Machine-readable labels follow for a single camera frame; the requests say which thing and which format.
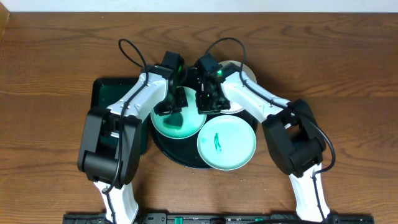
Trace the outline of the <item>green scouring sponge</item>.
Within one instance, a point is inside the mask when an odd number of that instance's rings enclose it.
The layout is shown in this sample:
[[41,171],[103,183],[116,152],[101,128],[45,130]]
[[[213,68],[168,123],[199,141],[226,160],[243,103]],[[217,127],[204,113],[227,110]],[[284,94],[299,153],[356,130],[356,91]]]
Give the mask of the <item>green scouring sponge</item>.
[[163,120],[166,128],[181,129],[183,126],[183,116],[181,113],[174,113]]

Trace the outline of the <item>white plate with green stain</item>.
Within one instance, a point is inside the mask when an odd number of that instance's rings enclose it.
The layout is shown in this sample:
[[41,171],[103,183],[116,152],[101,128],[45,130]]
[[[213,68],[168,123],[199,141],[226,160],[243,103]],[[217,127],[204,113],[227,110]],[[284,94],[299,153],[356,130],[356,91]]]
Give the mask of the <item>white plate with green stain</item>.
[[[222,66],[225,66],[225,65],[227,65],[229,63],[233,63],[233,64],[235,64],[237,66],[241,65],[241,62],[235,61],[235,60],[225,60],[225,61],[219,62],[219,64],[222,65]],[[255,83],[257,82],[254,72],[247,65],[243,65],[243,71],[246,73],[246,75],[252,81],[254,81]],[[221,114],[235,114],[235,113],[242,112],[243,110],[244,110],[244,108],[241,105],[231,101],[230,102],[230,109],[221,110]]]

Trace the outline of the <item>mint plate with green stain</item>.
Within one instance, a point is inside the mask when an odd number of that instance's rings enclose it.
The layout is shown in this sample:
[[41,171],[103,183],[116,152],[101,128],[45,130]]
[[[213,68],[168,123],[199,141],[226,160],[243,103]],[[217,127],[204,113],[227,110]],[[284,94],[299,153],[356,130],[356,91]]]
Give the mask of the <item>mint plate with green stain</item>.
[[235,170],[252,159],[256,151],[256,135],[252,127],[237,116],[217,116],[201,128],[197,149],[210,167]]

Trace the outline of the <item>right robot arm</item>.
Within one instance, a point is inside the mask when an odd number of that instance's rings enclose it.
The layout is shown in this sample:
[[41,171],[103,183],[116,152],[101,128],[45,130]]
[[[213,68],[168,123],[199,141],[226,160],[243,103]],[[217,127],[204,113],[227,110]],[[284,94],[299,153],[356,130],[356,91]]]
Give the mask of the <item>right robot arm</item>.
[[296,213],[304,222],[326,223],[330,214],[320,175],[331,144],[303,100],[280,98],[254,82],[242,65],[221,65],[211,54],[194,64],[200,81],[199,113],[215,114],[237,103],[261,124],[269,154],[291,181]]

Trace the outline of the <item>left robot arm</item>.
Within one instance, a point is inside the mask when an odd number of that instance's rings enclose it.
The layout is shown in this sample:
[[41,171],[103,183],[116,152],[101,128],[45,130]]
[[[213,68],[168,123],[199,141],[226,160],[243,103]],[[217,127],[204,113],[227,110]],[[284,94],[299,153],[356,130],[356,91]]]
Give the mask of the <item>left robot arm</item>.
[[157,65],[144,65],[137,83],[105,109],[94,107],[86,116],[77,166],[103,195],[109,223],[133,223],[139,206],[132,180],[140,153],[143,121],[181,112],[188,105],[178,85],[184,59],[166,52]]

